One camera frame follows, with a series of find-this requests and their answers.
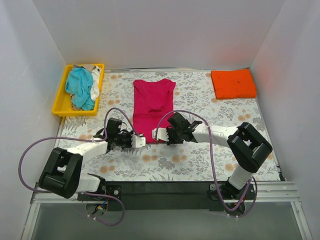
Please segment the magenta t shirt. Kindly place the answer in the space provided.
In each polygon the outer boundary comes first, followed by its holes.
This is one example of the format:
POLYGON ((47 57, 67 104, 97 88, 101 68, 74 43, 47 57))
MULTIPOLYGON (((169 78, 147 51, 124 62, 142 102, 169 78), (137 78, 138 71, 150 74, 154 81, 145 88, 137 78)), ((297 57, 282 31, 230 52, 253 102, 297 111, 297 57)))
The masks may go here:
POLYGON ((154 144, 152 130, 161 118, 174 109, 174 90, 176 83, 169 79, 147 82, 137 79, 133 82, 134 105, 133 126, 143 134, 147 144, 154 144))

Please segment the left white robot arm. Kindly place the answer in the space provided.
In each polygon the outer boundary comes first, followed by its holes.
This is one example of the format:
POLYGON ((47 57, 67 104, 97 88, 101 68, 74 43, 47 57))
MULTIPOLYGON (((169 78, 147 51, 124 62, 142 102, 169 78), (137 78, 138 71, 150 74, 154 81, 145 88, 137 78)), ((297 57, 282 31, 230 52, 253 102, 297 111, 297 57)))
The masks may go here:
POLYGON ((134 131, 122 129, 123 122, 116 118, 107 121, 89 142, 70 148, 54 148, 40 175, 40 188, 69 199, 75 193, 89 192, 95 200, 106 196, 102 177, 82 172, 84 162, 105 155, 116 147, 132 148, 136 143, 134 131))

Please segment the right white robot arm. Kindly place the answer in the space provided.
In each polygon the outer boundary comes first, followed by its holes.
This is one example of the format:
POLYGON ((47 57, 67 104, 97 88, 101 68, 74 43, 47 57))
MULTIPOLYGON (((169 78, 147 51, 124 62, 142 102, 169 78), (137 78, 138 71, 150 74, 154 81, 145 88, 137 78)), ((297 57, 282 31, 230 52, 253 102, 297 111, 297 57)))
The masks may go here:
POLYGON ((171 115, 167 122, 169 126, 160 127, 153 133, 157 140, 168 145, 184 142, 209 143, 228 147, 232 151, 237 167, 226 183, 219 187, 224 197, 237 199, 243 195, 247 182, 273 151, 271 144, 248 122, 232 127, 209 126, 205 120, 189 122, 179 112, 171 115))

